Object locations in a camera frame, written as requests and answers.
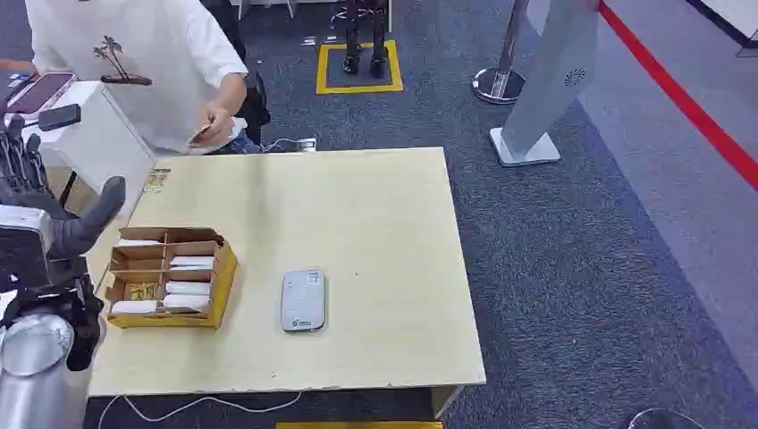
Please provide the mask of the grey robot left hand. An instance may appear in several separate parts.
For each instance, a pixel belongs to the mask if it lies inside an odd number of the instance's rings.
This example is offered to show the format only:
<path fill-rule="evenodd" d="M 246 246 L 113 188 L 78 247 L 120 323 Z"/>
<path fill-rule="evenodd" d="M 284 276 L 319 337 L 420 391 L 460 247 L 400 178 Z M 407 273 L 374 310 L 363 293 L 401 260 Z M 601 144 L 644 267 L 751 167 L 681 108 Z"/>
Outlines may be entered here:
<path fill-rule="evenodd" d="M 50 189 L 41 154 L 40 138 L 22 136 L 25 120 L 14 116 L 1 126 L 1 203 L 48 213 L 52 223 L 49 254 L 54 259 L 73 258 L 88 252 L 105 228 L 121 211 L 126 199 L 126 180 L 112 176 L 101 194 L 80 215 L 68 212 Z"/>

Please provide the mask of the person's hand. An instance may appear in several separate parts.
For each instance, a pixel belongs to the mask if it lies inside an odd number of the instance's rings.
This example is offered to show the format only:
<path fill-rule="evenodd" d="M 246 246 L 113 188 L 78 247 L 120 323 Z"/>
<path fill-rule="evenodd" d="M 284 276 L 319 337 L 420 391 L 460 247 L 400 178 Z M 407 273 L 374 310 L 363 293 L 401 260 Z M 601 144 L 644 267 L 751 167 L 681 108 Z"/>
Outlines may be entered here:
<path fill-rule="evenodd" d="M 188 141 L 191 148 L 210 148 L 228 142 L 233 128 L 232 115 L 222 106 L 208 103 L 200 115 L 200 124 Z"/>

